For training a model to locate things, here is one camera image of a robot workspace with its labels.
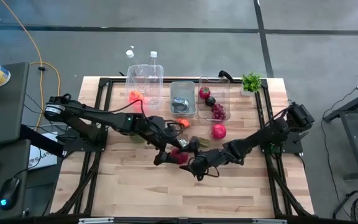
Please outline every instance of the black handle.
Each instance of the black handle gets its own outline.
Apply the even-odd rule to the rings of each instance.
[[[226,77],[226,78],[230,81],[230,83],[234,83],[234,80],[233,80],[233,78],[231,77],[231,75],[228,74],[227,72],[225,72],[224,70],[221,70],[221,71],[219,72],[218,77]]]

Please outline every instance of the gray concrete floor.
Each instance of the gray concrete floor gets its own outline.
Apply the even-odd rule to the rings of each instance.
[[[100,0],[13,1],[6,0],[25,24],[98,27],[195,27],[257,29],[252,0]],[[358,1],[260,0],[266,29],[358,30]],[[15,23],[0,3],[0,22]],[[43,60],[55,65],[62,76],[62,93],[78,97],[83,76],[126,73],[124,52],[147,61],[151,50],[166,76],[216,75],[220,70],[239,77],[255,71],[266,77],[258,34],[147,33],[147,32],[30,32]],[[330,217],[338,204],[328,169],[320,128],[324,110],[358,85],[358,36],[267,35],[275,77],[285,79],[288,96],[303,103],[316,119],[302,141],[306,175],[315,213]],[[23,31],[0,30],[0,63],[33,62],[36,51]],[[56,95],[53,70],[45,73],[44,95]],[[30,69],[27,93],[40,99],[39,73]],[[345,101],[357,96],[354,93]],[[26,104],[37,107],[29,100]],[[25,110],[24,124],[34,125],[37,114]],[[331,165],[341,198],[358,190],[358,180],[344,182],[342,176],[357,171],[356,162],[340,120],[325,124]],[[57,178],[58,167],[34,171],[32,176]],[[34,177],[32,185],[37,185]],[[31,188],[28,207],[39,215],[52,185]],[[343,212],[339,218],[349,219]]]

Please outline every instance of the red fruit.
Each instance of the red fruit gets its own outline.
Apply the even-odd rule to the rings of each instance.
[[[173,156],[178,160],[178,164],[184,164],[188,160],[189,154],[187,152],[178,152],[178,151],[179,151],[178,148],[172,149],[171,156]]]
[[[222,139],[226,136],[226,128],[223,124],[215,124],[212,126],[212,136],[214,139]]]
[[[203,86],[200,88],[200,91],[198,92],[201,99],[205,100],[211,95],[211,90],[209,90],[208,87]]]

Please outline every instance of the yellow cable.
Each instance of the yellow cable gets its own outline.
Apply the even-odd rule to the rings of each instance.
[[[34,44],[34,47],[35,49],[37,50],[37,53],[38,53],[38,57],[39,57],[39,62],[32,62],[30,65],[33,65],[35,63],[39,63],[41,67],[43,67],[43,63],[44,64],[47,64],[49,66],[51,66],[55,71],[56,71],[56,74],[57,74],[57,77],[58,77],[58,90],[57,90],[57,93],[58,93],[58,96],[60,95],[60,75],[59,75],[59,72],[57,71],[57,69],[49,64],[49,63],[46,63],[46,62],[43,62],[42,61],[42,57],[41,57],[41,53],[40,53],[40,50],[38,49],[37,47],[37,44],[35,43],[34,39],[31,37],[30,33],[27,31],[27,29],[23,26],[22,22],[19,20],[19,18],[17,18],[17,16],[13,13],[12,9],[5,3],[4,0],[1,0],[1,2],[6,6],[6,8],[9,10],[9,12],[11,12],[12,16],[15,17],[16,21],[20,24],[20,26],[23,28],[24,32],[29,36],[31,42]],[[42,89],[42,82],[44,80],[44,72],[41,71],[41,76],[40,76],[40,92],[41,92],[41,112],[44,111],[44,91]],[[42,113],[40,113],[40,116],[38,117],[38,121],[37,121],[37,125],[36,127],[39,126],[40,122],[41,122],[41,117],[42,117]]]
[[[32,62],[32,63],[30,63],[30,65],[34,65],[36,63],[41,64],[41,62]],[[57,70],[57,68],[55,68],[50,63],[48,63],[48,62],[43,62],[43,63],[46,64],[46,65],[49,65],[51,68],[53,68],[55,70],[55,72],[57,74],[57,95],[60,96],[60,74],[59,74],[59,71]]]

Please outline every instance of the red grapes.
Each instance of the red grapes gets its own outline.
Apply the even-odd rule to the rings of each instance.
[[[223,105],[221,105],[220,103],[215,103],[212,106],[212,119],[220,119],[220,120],[225,120],[226,119],[226,112],[224,110]]]

